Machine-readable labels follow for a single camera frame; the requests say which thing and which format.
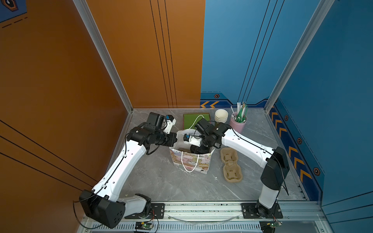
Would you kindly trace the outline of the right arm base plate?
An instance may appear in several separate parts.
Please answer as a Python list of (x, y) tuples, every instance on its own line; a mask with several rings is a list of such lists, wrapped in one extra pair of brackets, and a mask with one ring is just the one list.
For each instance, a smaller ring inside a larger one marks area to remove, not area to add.
[(282, 219), (283, 214), (279, 203), (275, 203), (268, 209), (260, 203), (242, 203), (241, 209), (245, 219), (251, 218), (275, 218)]

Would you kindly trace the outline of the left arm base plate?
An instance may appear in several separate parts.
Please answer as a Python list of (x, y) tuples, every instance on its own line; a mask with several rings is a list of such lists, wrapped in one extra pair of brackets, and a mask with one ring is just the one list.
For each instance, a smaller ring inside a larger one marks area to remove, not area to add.
[(163, 219), (164, 213), (165, 213), (164, 203), (152, 203), (149, 214), (141, 214), (141, 213), (132, 214), (132, 215), (126, 216), (125, 219), (152, 219), (153, 214), (155, 214), (155, 216), (158, 219)]

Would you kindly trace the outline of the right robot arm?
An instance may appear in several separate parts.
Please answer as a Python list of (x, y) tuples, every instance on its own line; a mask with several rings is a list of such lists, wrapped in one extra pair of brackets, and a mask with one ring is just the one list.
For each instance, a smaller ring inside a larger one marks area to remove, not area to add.
[(190, 145), (190, 151), (196, 154), (208, 152), (212, 147), (234, 149), (247, 156), (263, 168), (260, 177), (263, 183), (260, 196), (255, 204), (255, 215), (261, 218), (282, 218), (277, 198), (281, 188), (288, 191), (286, 176), (289, 163), (284, 149), (263, 146), (237, 133), (224, 123), (213, 125), (202, 119), (195, 125), (197, 136), (185, 134), (183, 141)]

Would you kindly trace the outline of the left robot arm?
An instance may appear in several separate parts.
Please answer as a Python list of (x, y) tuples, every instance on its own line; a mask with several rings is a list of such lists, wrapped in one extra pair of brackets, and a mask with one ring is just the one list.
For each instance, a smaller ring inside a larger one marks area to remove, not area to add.
[(130, 130), (125, 145), (103, 178), (91, 189), (83, 190), (78, 202), (87, 217), (108, 228), (115, 228), (127, 216), (151, 213), (151, 198), (136, 194), (119, 200), (121, 189), (143, 155), (150, 155), (151, 145), (172, 147), (176, 133), (171, 131), (176, 124), (172, 115), (151, 112), (146, 122)]

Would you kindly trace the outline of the cartoon animal paper gift bag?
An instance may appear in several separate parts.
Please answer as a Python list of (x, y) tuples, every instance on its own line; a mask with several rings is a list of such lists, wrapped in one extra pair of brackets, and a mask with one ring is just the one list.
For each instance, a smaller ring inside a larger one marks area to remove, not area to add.
[(184, 134), (194, 134), (196, 136), (200, 135), (198, 132), (196, 132), (194, 125), (203, 118), (210, 120), (210, 115), (208, 113), (185, 114), (184, 129), (176, 132), (177, 142), (173, 147), (170, 147), (170, 154), (173, 164), (188, 173), (197, 171), (202, 174), (207, 174), (210, 167), (211, 157), (215, 150), (215, 148), (211, 148), (209, 153), (195, 154), (190, 151), (191, 145), (184, 143), (183, 141)]

